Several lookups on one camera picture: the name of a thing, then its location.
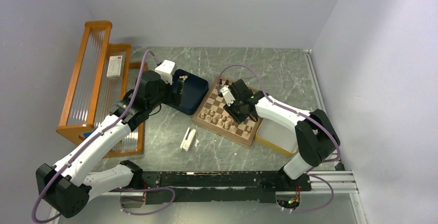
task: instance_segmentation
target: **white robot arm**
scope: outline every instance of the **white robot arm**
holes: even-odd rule
[[[70,154],[53,166],[43,164],[38,168],[36,176],[40,193],[54,175],[60,172],[43,197],[46,202],[69,218],[81,211],[88,201],[105,192],[118,187],[139,188],[142,186],[143,171],[130,161],[123,161],[106,171],[92,175],[89,173],[117,142],[146,121],[158,105],[164,103],[178,106],[180,104],[183,81],[177,81],[177,91],[174,93],[172,76],[175,69],[174,62],[165,60],[154,71],[144,72],[131,108],[128,106],[133,90],[109,110],[110,114],[96,130]],[[127,114],[120,119],[119,117],[127,109]],[[79,151],[81,153],[74,161],[71,161]]]
[[[325,132],[302,115],[285,109],[310,116],[332,135],[338,145],[340,144],[327,115],[320,109],[310,112],[281,103],[271,96],[268,100],[261,91],[253,93],[241,79],[222,87],[220,92],[227,102],[225,110],[237,123],[251,115],[270,119],[295,133],[295,136],[290,137],[290,142],[298,143],[299,152],[281,169],[293,180],[312,167],[320,165],[336,148]]]

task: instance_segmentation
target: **chessboard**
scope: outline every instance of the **chessboard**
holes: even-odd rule
[[[250,147],[261,123],[261,118],[257,122],[249,117],[240,124],[235,122],[224,110],[226,102],[224,98],[218,95],[217,81],[219,81],[221,87],[230,85],[233,82],[224,77],[219,80],[217,77],[193,115],[192,122],[223,135],[238,144]]]

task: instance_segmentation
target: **table surface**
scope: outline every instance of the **table surface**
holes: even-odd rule
[[[255,49],[227,47],[134,47],[131,61],[140,61],[145,50],[151,49],[159,60],[176,62],[179,69],[200,76],[212,84],[214,78],[228,65],[242,63],[252,67],[261,77],[266,91],[291,106],[315,110],[317,97],[302,50]],[[147,58],[148,68],[155,63]],[[131,70],[130,77],[138,74]],[[243,79],[250,87],[260,89],[254,75],[247,69],[233,67],[224,73],[230,79]],[[188,152],[180,145],[188,127],[197,129],[199,143]],[[192,123],[192,116],[163,105],[162,110],[145,123],[145,152],[143,155],[102,159],[93,171],[110,169],[129,159],[144,171],[238,171],[278,170],[290,161],[281,154],[254,142],[250,148],[238,145]],[[334,170],[325,163],[316,170]]]

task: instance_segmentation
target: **small white block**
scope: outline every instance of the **small white block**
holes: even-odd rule
[[[186,152],[190,150],[190,146],[192,145],[193,140],[195,139],[195,135],[196,135],[196,129],[190,130],[190,128],[188,128],[187,131],[185,132],[180,149]]]

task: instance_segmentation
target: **orange wooden frame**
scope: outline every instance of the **orange wooden frame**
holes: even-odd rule
[[[130,62],[131,57],[131,45],[128,43],[112,44],[109,43],[110,33],[113,25],[110,21],[90,21],[85,23],[84,34],[82,35],[81,44],[79,47],[79,53],[77,55],[76,63],[73,68],[73,73],[70,79],[70,85],[67,91],[66,100],[62,109],[61,118],[59,120],[58,128],[56,132],[70,140],[76,145],[82,143],[81,136],[84,133],[92,132],[95,127],[96,110],[99,100],[100,86],[102,82],[102,74],[105,60],[108,60],[110,56],[120,55],[125,52],[125,61],[123,66],[122,87],[120,91],[120,98],[123,98],[128,87],[128,73],[129,69],[139,68],[138,62]],[[97,32],[105,31],[103,39],[97,36]],[[85,55],[85,50],[88,43],[88,38],[92,36],[95,41],[101,45],[100,56],[98,58],[96,77],[93,85],[90,107],[88,109],[87,120],[83,124],[68,125],[68,119],[72,108],[73,97],[76,91],[76,85],[80,76],[81,66]],[[105,157],[120,157],[129,155],[143,154],[144,150],[144,124],[142,123],[138,127],[138,141],[137,148],[133,150],[117,151],[110,150]]]

